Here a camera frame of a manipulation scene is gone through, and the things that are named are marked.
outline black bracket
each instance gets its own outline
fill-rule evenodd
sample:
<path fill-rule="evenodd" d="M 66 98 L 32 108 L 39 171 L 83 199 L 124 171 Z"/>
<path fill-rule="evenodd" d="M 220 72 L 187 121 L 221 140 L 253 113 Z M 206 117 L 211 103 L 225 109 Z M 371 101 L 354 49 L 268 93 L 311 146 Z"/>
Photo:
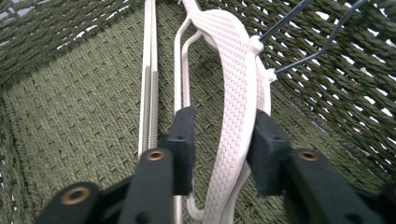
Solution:
<path fill-rule="evenodd" d="M 176 113 L 160 147 L 145 151 L 133 177 L 106 190 L 89 182 L 55 195 L 37 218 L 40 224 L 127 224 L 173 222 L 173 196 L 192 191 L 195 161 L 193 107 Z"/>
<path fill-rule="evenodd" d="M 395 185 L 379 196 L 350 187 L 323 155 L 292 149 L 278 124 L 262 111 L 247 162 L 262 197 L 284 195 L 290 223 L 396 223 Z"/>

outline white plastic strap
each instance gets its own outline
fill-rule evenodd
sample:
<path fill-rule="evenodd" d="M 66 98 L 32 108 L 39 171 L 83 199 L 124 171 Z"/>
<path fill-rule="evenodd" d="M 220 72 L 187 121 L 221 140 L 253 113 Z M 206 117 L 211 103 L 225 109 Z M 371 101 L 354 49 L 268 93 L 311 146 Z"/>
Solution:
<path fill-rule="evenodd" d="M 262 43 L 257 36 L 249 38 L 245 27 L 234 15 L 223 10 L 203 12 L 193 0 L 183 0 L 183 4 L 188 15 L 175 39 L 175 110 L 181 108 L 182 96 L 183 106 L 190 105 L 187 52 L 189 44 L 201 35 L 219 51 L 225 89 L 221 137 L 205 210 L 196 208 L 193 194 L 188 199 L 188 208 L 193 218 L 205 223 L 232 223 L 236 196 L 249 174 L 244 162 L 256 117 L 257 95 L 263 93 L 266 99 L 261 107 L 269 113 L 269 83 L 275 80 L 275 75 L 272 73 L 267 77 L 270 73 L 263 72 L 265 69 L 257 57 L 263 48 Z M 198 32 L 183 47 L 181 92 L 180 37 L 190 23 Z"/>

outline metal wire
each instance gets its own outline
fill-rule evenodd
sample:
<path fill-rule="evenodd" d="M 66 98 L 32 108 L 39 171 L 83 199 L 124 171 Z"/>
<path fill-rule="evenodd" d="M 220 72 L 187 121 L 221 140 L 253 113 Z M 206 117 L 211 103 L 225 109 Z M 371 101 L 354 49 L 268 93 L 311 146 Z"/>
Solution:
<path fill-rule="evenodd" d="M 321 50 L 319 50 L 318 52 L 305 57 L 303 59 L 301 59 L 300 61 L 297 61 L 295 63 L 289 64 L 283 68 L 280 68 L 278 70 L 275 71 L 275 74 L 278 75 L 280 73 L 286 72 L 287 70 L 298 66 L 302 63 L 306 63 L 309 62 L 311 60 L 316 59 L 317 57 L 321 56 L 322 54 L 324 54 L 326 52 L 326 50 L 330 47 L 330 45 L 332 44 L 332 41 L 335 39 L 335 36 L 338 34 L 338 32 L 341 30 L 342 26 L 344 25 L 344 23 L 352 16 L 352 14 L 355 12 L 356 9 L 358 9 L 361 5 L 363 5 L 364 3 L 366 3 L 368 0 L 359 0 L 358 2 L 356 2 L 350 9 L 349 11 L 341 18 L 341 20 L 338 22 L 338 24 L 335 26 L 334 30 L 332 30 L 332 33 L 330 34 L 329 39 L 327 40 L 326 44 L 323 46 L 323 48 Z"/>
<path fill-rule="evenodd" d="M 286 23 L 291 21 L 293 17 L 295 17 L 298 13 L 300 13 L 305 7 L 312 3 L 313 0 L 304 0 L 297 7 L 292 9 L 282 20 L 280 20 L 277 24 L 275 24 L 269 31 L 267 31 L 264 35 L 260 36 L 260 41 L 263 43 L 266 39 L 272 36 L 275 32 L 280 30 Z"/>

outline green woven material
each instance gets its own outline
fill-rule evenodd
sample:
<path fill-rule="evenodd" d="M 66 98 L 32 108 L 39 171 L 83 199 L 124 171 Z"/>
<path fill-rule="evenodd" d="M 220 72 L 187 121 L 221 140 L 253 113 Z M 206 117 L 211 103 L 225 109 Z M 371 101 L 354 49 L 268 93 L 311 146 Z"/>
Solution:
<path fill-rule="evenodd" d="M 298 1 L 290 1 L 289 6 L 273 2 L 253 6 L 250 1 L 229 1 L 226 6 L 224 1 L 202 1 L 201 6 L 231 11 L 255 35 Z M 347 10 L 345 1 L 315 2 L 293 20 L 301 29 L 287 25 L 276 39 L 268 40 L 261 55 L 267 67 L 279 68 L 303 58 L 299 49 L 315 52 L 335 18 Z M 318 59 L 320 66 L 308 63 L 272 84 L 272 117 L 293 146 L 320 151 L 348 182 L 372 192 L 396 179 L 396 149 L 390 140 L 396 140 L 395 120 L 381 111 L 386 108 L 395 115 L 396 48 L 391 44 L 396 43 L 396 7 L 391 2 L 376 1 L 388 17 L 374 7 L 375 1 L 362 7 L 337 36 L 337 44 Z M 9 41 L 0 46 L 0 223 L 16 224 L 34 222 L 51 197 L 67 185 L 92 181 L 105 189 L 134 172 L 144 20 L 142 4 L 136 2 L 21 4 L 25 5 L 0 3 L 0 13 L 9 14 L 0 19 L 0 44 Z M 34 8 L 23 17 L 12 14 L 30 6 Z M 124 6 L 129 7 L 106 20 Z M 315 11 L 330 17 L 325 21 Z M 173 119 L 173 44 L 185 16 L 182 6 L 159 3 L 159 137 L 168 132 Z M 44 32 L 30 35 L 37 29 Z M 379 33 L 374 36 L 367 29 Z M 64 35 L 55 35 L 60 30 Z M 184 37 L 193 33 L 190 28 Z M 189 55 L 191 104 L 198 109 L 195 186 L 202 208 L 219 143 L 223 80 L 219 55 L 205 41 L 194 43 Z M 235 223 L 286 223 L 282 207 L 282 198 L 259 199 L 249 179 L 237 201 Z M 192 222 L 187 211 L 184 214 L 185 221 Z"/>

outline woven basket wall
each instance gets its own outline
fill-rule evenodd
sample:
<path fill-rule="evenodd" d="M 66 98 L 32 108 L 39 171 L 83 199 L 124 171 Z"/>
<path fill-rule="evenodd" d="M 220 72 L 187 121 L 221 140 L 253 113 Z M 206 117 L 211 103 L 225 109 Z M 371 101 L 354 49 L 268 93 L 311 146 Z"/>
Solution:
<path fill-rule="evenodd" d="M 259 35 L 299 1 L 199 2 L 232 12 Z M 354 2 L 315 0 L 265 43 L 264 65 L 277 69 L 316 52 Z M 142 8 L 131 0 L 0 2 L 0 223 L 33 223 L 65 186 L 92 181 L 105 189 L 134 172 Z M 158 2 L 159 137 L 173 119 L 173 44 L 185 16 L 183 6 Z M 372 0 L 326 55 L 272 84 L 272 116 L 293 146 L 320 151 L 348 182 L 371 192 L 396 180 L 395 36 L 395 1 Z M 219 143 L 223 80 L 219 55 L 205 41 L 191 47 L 190 67 L 202 207 Z M 281 197 L 259 199 L 249 179 L 234 221 L 287 223 L 282 206 Z"/>

